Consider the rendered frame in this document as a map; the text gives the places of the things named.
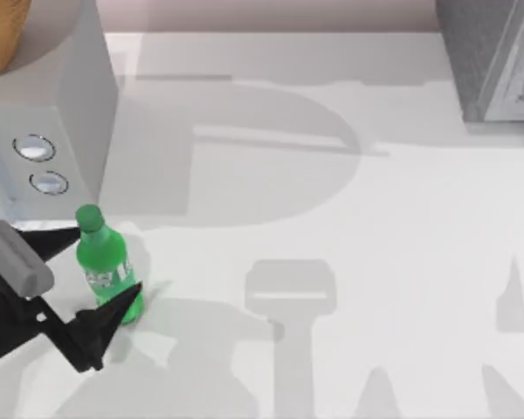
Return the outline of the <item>green bottle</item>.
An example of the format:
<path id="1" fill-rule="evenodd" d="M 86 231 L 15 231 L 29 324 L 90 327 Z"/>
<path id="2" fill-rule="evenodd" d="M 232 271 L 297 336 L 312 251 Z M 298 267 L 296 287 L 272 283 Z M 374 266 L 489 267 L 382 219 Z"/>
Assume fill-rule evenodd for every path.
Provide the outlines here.
<path id="1" fill-rule="evenodd" d="M 96 204 L 75 212 L 80 230 L 76 258 L 98 306 L 141 281 L 135 276 L 125 238 L 109 227 Z"/>

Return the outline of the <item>microwave knob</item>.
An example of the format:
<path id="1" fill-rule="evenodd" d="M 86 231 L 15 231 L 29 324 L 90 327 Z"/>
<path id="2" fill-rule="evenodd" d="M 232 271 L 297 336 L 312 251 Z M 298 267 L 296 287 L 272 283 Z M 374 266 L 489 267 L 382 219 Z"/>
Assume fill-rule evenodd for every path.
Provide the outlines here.
<path id="1" fill-rule="evenodd" d="M 37 192 L 48 196 L 63 195 L 69 189 L 68 180 L 55 171 L 31 174 L 29 183 Z"/>
<path id="2" fill-rule="evenodd" d="M 12 147 L 22 158 L 33 162 L 49 161 L 56 154 L 53 143 L 40 134 L 27 134 L 15 138 Z"/>

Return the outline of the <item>pale microwave oven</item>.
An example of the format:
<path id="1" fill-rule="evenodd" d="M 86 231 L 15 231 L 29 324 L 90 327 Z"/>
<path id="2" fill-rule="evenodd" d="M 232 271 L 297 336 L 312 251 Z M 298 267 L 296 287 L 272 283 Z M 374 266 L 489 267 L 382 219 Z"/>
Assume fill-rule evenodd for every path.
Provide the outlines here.
<path id="1" fill-rule="evenodd" d="M 0 75 L 0 218 L 67 220 L 97 202 L 118 93 L 96 0 L 31 0 L 16 57 Z M 18 155 L 12 141 L 27 134 L 46 137 L 55 156 Z M 45 171 L 69 189 L 37 192 L 29 176 Z"/>

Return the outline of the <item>round wooden object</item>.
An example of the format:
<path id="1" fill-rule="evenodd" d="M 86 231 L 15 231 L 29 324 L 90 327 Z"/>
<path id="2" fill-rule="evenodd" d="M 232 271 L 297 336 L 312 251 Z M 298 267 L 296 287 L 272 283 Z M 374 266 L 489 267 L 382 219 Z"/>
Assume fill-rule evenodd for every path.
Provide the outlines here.
<path id="1" fill-rule="evenodd" d="M 31 0 L 0 0 L 0 74 L 15 57 Z"/>

